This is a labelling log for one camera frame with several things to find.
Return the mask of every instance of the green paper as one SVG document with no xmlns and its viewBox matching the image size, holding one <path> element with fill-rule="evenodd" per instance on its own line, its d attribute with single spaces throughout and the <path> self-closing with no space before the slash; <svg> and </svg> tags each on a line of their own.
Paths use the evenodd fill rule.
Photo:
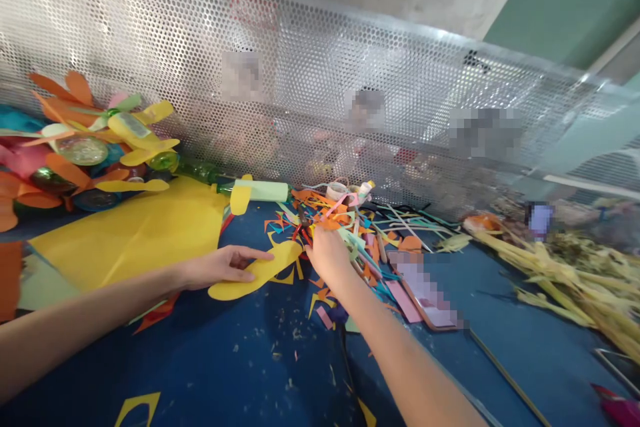
<svg viewBox="0 0 640 427">
<path fill-rule="evenodd" d="M 349 316 L 349 318 L 347 319 L 347 323 L 345 324 L 345 329 L 347 329 L 347 332 L 353 332 L 354 334 L 360 333 L 360 329 L 355 324 L 355 322 L 353 321 L 353 317 L 351 316 Z"/>
<path fill-rule="evenodd" d="M 23 258 L 25 273 L 20 282 L 18 308 L 40 310 L 73 298 L 80 291 L 73 287 L 48 262 L 37 255 Z"/>
<path fill-rule="evenodd" d="M 139 93 L 136 93 L 135 95 L 132 95 L 131 97 L 127 97 L 122 102 L 118 103 L 115 106 L 115 109 L 121 112 L 126 112 L 129 110 L 135 109 L 141 103 L 142 103 L 142 95 L 140 95 Z"/>
<path fill-rule="evenodd" d="M 287 201 L 289 186 L 283 182 L 267 182 L 258 180 L 235 181 L 235 185 L 251 187 L 251 200 L 255 201 Z"/>
</svg>

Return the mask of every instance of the blue table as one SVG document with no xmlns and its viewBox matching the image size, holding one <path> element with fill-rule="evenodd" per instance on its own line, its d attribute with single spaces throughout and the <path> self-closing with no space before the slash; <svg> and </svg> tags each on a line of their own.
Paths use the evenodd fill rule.
<svg viewBox="0 0 640 427">
<path fill-rule="evenodd" d="M 268 250 L 263 225 L 275 210 L 273 203 L 252 202 L 220 245 Z M 27 222 L 0 241 L 26 240 L 65 222 Z M 436 240 L 429 235 L 424 238 Z M 500 275 L 506 267 L 477 246 L 428 256 L 425 267 L 552 425 L 608 425 L 589 384 L 627 393 L 593 357 L 594 348 L 607 346 L 597 334 L 487 295 L 509 295 L 511 285 Z M 0 409 L 0 424 L 113 427 L 125 399 L 161 392 L 153 427 L 361 426 L 356 394 L 379 426 L 402 425 L 364 339 L 346 334 L 345 361 L 340 333 L 326 330 L 316 314 L 307 319 L 318 290 L 307 279 L 317 276 L 307 262 L 303 273 L 304 281 L 269 282 L 234 302 L 216 302 L 204 290 L 185 292 L 158 324 L 135 336 L 139 323 L 116 329 L 58 367 Z M 407 329 L 502 425 L 539 425 L 464 332 L 432 333 L 423 324 Z M 349 372 L 356 394 L 347 386 Z M 122 425 L 146 425 L 146 417 L 140 406 Z"/>
</svg>

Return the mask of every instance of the orange paper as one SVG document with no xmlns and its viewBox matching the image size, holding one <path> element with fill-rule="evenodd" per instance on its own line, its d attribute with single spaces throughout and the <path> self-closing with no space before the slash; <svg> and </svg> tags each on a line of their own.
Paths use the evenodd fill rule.
<svg viewBox="0 0 640 427">
<path fill-rule="evenodd" d="M 405 237 L 405 239 L 398 245 L 398 250 L 404 252 L 422 252 L 422 242 L 415 236 Z"/>
<path fill-rule="evenodd" d="M 0 322 L 13 320 L 20 300 L 22 242 L 0 244 Z"/>
<path fill-rule="evenodd" d="M 78 103 L 77 98 L 75 98 L 50 78 L 45 77 L 44 75 L 40 75 L 39 73 L 30 73 L 28 76 L 33 83 L 35 83 L 42 90 L 48 91 L 51 95 L 54 95 L 62 100 Z"/>
<path fill-rule="evenodd" d="M 92 189 L 98 183 L 104 181 L 124 180 L 129 176 L 129 170 L 117 169 L 107 172 L 107 175 L 103 175 L 97 179 L 92 179 L 82 171 L 80 167 L 73 165 L 69 160 L 57 153 L 49 153 L 47 155 L 47 167 L 60 175 L 63 179 L 78 186 L 75 192 L 73 192 L 73 195 Z"/>
<path fill-rule="evenodd" d="M 58 197 L 25 183 L 13 173 L 0 171 L 0 232 L 11 230 L 18 223 L 13 200 L 36 208 L 53 208 L 62 203 Z"/>
<path fill-rule="evenodd" d="M 133 335 L 138 332 L 142 332 L 144 329 L 151 327 L 153 324 L 157 324 L 162 319 L 165 319 L 171 315 L 173 312 L 173 307 L 175 306 L 175 301 L 178 300 L 180 293 L 175 294 L 173 297 L 169 298 L 164 304 L 158 306 L 158 308 L 152 310 L 147 315 L 142 317 L 142 323 L 138 327 L 138 329 L 133 333 Z"/>
<path fill-rule="evenodd" d="M 69 88 L 69 91 L 71 92 L 73 97 L 77 98 L 78 101 L 83 105 L 93 107 L 93 96 L 91 94 L 91 89 L 89 88 L 87 80 L 82 76 L 81 73 L 71 70 L 67 74 L 65 82 L 67 82 L 67 87 Z"/>
</svg>

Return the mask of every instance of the paper shavings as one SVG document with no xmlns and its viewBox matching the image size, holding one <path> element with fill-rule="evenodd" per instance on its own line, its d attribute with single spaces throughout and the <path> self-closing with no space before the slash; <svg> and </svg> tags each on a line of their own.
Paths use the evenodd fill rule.
<svg viewBox="0 0 640 427">
<path fill-rule="evenodd" d="M 122 404 L 118 419 L 115 421 L 115 427 L 120 427 L 122 425 L 122 421 L 127 417 L 127 414 L 130 413 L 130 411 L 132 411 L 134 408 L 138 407 L 138 405 L 143 404 L 147 404 L 149 406 L 147 427 L 150 427 L 151 420 L 153 419 L 153 415 L 155 414 L 155 409 L 158 407 L 158 401 L 160 401 L 160 392 L 126 399 Z"/>
</svg>

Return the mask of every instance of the yellow paper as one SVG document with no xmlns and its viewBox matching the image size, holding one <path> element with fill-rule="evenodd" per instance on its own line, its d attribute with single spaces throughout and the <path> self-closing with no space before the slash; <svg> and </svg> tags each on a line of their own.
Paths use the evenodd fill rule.
<svg viewBox="0 0 640 427">
<path fill-rule="evenodd" d="M 163 191 L 169 188 L 164 180 L 153 179 L 148 182 L 128 182 L 124 180 L 107 180 L 97 183 L 98 190 L 110 192 L 122 191 Z"/>
<path fill-rule="evenodd" d="M 302 247 L 292 240 L 277 244 L 269 250 L 273 260 L 256 260 L 247 271 L 255 275 L 253 282 L 220 282 L 209 288 L 209 297 L 216 300 L 235 300 L 258 290 L 269 279 L 290 266 L 302 254 Z"/>
<path fill-rule="evenodd" d="M 158 153 L 163 151 L 173 151 L 173 148 L 180 143 L 178 139 L 158 140 L 153 142 L 142 142 L 140 140 L 127 140 L 127 143 L 133 148 L 133 151 L 126 153 L 120 157 L 120 163 L 127 167 L 135 167 L 141 163 L 154 158 Z"/>
<path fill-rule="evenodd" d="M 378 422 L 375 416 L 369 410 L 369 407 L 365 405 L 365 403 L 358 398 L 358 403 L 360 404 L 360 408 L 362 409 L 362 413 L 365 415 L 365 423 L 367 427 L 375 427 Z"/>
<path fill-rule="evenodd" d="M 276 284 L 287 284 L 293 285 L 293 278 L 295 277 L 295 267 L 291 269 L 291 273 L 283 279 L 279 279 L 277 277 L 273 277 L 269 279 L 269 282 L 275 282 Z"/>
<path fill-rule="evenodd" d="M 31 240 L 67 281 L 86 292 L 218 246 L 228 199 L 188 177 L 142 193 Z"/>
<path fill-rule="evenodd" d="M 115 421 L 115 427 L 120 427 L 127 414 L 134 408 L 138 407 L 138 405 L 142 404 L 149 405 L 149 418 L 147 419 L 147 427 L 149 427 L 151 425 L 151 419 L 153 419 L 155 409 L 158 407 L 159 400 L 160 392 L 126 399 L 122 404 L 122 409 L 120 409 L 120 415 L 118 415 L 118 419 Z"/>
<path fill-rule="evenodd" d="M 163 100 L 159 103 L 154 103 L 145 108 L 142 112 L 132 113 L 139 121 L 145 125 L 159 122 L 173 113 L 173 105 L 167 100 Z"/>
<path fill-rule="evenodd" d="M 233 186 L 231 191 L 231 213 L 233 215 L 244 215 L 251 199 L 251 187 Z"/>
</svg>

